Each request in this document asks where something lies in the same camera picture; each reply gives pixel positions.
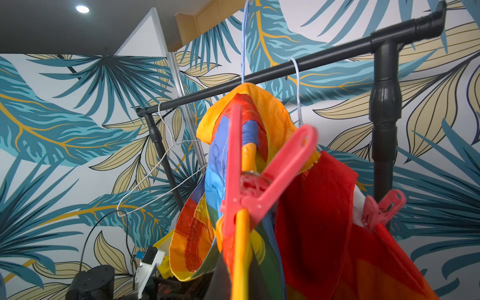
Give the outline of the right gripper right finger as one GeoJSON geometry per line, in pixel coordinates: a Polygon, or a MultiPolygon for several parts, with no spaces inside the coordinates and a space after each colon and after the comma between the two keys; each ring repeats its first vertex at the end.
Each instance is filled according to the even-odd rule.
{"type": "Polygon", "coordinates": [[[267,257],[259,263],[255,255],[249,267],[249,300],[278,300],[280,298],[280,271],[278,265],[267,257]]]}

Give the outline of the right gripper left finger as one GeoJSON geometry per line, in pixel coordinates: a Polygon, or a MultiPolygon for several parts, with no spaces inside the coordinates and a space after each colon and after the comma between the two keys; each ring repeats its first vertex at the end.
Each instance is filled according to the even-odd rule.
{"type": "Polygon", "coordinates": [[[224,259],[219,257],[204,300],[231,300],[231,292],[230,274],[224,259]]]}

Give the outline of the light blue wire hanger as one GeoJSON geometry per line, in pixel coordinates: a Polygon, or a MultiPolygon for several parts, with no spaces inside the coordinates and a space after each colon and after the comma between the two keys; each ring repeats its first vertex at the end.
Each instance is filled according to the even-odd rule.
{"type": "Polygon", "coordinates": [[[245,83],[246,31],[248,26],[249,8],[250,8],[250,0],[246,0],[244,4],[244,15],[242,19],[242,28],[241,28],[241,84],[245,83]]]}

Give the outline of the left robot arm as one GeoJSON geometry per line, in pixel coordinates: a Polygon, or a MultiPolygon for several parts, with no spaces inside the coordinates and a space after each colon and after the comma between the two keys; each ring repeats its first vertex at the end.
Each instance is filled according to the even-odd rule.
{"type": "Polygon", "coordinates": [[[66,293],[66,300],[112,300],[115,270],[112,266],[96,266],[79,272],[66,293]]]}

